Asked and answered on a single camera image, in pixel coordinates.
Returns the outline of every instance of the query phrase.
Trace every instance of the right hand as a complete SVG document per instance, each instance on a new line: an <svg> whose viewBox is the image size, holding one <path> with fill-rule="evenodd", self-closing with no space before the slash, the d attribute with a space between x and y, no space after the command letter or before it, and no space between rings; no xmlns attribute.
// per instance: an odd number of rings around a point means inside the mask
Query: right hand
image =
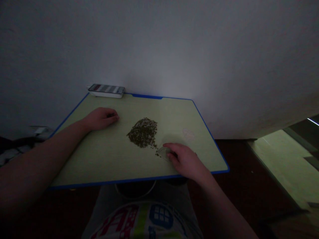
<svg viewBox="0 0 319 239"><path fill-rule="evenodd" d="M199 182L207 173L211 174L189 147L179 143L165 143L163 147L170 148L177 154L177 157L172 153L167 156L182 176Z"/></svg>

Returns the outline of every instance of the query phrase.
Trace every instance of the blue graphic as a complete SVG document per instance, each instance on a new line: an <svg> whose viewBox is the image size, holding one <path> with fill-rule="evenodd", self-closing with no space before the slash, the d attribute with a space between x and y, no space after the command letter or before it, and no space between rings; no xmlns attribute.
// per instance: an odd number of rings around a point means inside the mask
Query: blue graphic
<svg viewBox="0 0 319 239"><path fill-rule="evenodd" d="M153 204L150 210L150 220L156 226L170 229L173 226L173 215L163 205Z"/></svg>

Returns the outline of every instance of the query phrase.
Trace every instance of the table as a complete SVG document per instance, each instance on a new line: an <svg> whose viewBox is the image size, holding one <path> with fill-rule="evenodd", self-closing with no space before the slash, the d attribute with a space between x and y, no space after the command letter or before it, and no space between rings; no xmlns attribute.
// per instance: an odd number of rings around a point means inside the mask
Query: table
<svg viewBox="0 0 319 239"><path fill-rule="evenodd" d="M156 150L139 148L127 134L147 117L158 123L158 148L178 142L197 153L212 173L229 167L209 132L195 103L188 99L124 94L122 99L87 94L55 130L64 129L97 107L113 108L120 120L106 129L90 132L78 145L51 188L77 188L109 183L181 177L172 164L156 156Z"/></svg>

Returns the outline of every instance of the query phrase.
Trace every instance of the red graphic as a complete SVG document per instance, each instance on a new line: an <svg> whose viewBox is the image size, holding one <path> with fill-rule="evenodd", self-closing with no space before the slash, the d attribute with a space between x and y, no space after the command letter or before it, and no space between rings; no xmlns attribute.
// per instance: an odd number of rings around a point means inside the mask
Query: red graphic
<svg viewBox="0 0 319 239"><path fill-rule="evenodd" d="M117 226L115 232L120 232L120 238L130 238L130 232L134 226L138 209L139 207L135 204L119 209L110 220L107 218L104 221L102 227L92 235L91 239L95 239L97 236L104 236L112 226Z"/></svg>

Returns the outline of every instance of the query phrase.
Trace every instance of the left hand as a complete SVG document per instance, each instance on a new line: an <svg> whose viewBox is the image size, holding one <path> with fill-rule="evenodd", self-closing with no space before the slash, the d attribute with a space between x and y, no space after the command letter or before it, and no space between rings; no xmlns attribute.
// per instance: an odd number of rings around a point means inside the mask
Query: left hand
<svg viewBox="0 0 319 239"><path fill-rule="evenodd" d="M104 129L110 124L119 120L117 112L113 109L99 107L89 113L86 117L80 120L88 130Z"/></svg>

